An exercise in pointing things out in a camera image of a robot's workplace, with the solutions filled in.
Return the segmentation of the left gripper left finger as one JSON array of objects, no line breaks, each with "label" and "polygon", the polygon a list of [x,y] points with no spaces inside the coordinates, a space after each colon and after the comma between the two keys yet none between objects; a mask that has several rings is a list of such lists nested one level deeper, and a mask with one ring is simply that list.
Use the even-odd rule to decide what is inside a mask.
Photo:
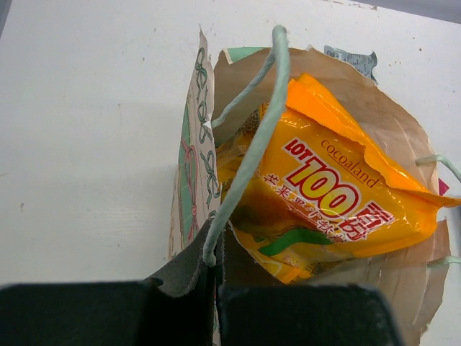
[{"label": "left gripper left finger", "polygon": [[210,228],[144,280],[1,288],[2,345],[211,345]]}]

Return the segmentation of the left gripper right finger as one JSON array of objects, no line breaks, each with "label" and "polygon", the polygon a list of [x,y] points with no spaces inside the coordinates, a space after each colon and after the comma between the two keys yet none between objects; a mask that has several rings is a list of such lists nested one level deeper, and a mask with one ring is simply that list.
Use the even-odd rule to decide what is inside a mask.
[{"label": "left gripper right finger", "polygon": [[222,345],[403,345],[389,303],[368,285],[285,285],[238,243],[217,246]]}]

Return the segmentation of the orange yellow snack packet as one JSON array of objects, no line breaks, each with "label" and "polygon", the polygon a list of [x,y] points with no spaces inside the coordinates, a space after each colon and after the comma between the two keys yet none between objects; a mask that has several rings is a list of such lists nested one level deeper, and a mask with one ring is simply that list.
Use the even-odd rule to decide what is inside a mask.
[{"label": "orange yellow snack packet", "polygon": [[230,221],[256,262],[292,283],[418,244],[440,209],[459,204],[412,177],[303,74]]}]

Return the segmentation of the green paper bag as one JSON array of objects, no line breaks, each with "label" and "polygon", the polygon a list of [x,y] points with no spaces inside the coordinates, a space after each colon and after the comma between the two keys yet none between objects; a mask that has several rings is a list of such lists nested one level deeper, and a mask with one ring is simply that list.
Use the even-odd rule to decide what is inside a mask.
[{"label": "green paper bag", "polygon": [[[184,106],[170,256],[189,246],[211,218],[218,220],[217,235],[231,229],[236,237],[231,215],[285,111],[290,81],[303,74],[324,85],[391,159],[440,195],[437,158],[425,130],[352,66],[314,48],[289,48],[286,41],[272,48],[223,50],[217,63],[211,62],[207,48],[201,36]],[[393,307],[406,344],[418,345],[442,303],[453,262],[447,224],[437,218],[435,232],[418,244],[346,260],[285,284],[373,285]]]}]

